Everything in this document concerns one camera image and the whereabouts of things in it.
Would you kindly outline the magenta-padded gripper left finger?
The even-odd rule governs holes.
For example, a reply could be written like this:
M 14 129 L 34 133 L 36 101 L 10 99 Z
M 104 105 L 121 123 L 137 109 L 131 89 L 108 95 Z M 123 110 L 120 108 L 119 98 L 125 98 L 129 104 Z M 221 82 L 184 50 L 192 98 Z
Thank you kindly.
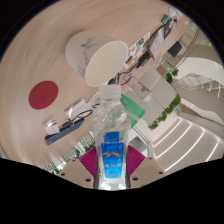
M 96 148 L 93 147 L 79 159 L 71 159 L 58 176 L 84 188 L 97 189 L 99 168 Z

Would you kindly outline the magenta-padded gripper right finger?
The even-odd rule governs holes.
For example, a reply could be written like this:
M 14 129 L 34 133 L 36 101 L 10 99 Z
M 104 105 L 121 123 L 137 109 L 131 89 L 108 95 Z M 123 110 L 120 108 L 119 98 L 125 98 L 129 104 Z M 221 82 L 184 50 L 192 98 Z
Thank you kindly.
M 128 188 L 140 188 L 166 176 L 166 172 L 153 157 L 145 157 L 132 146 L 127 153 Z

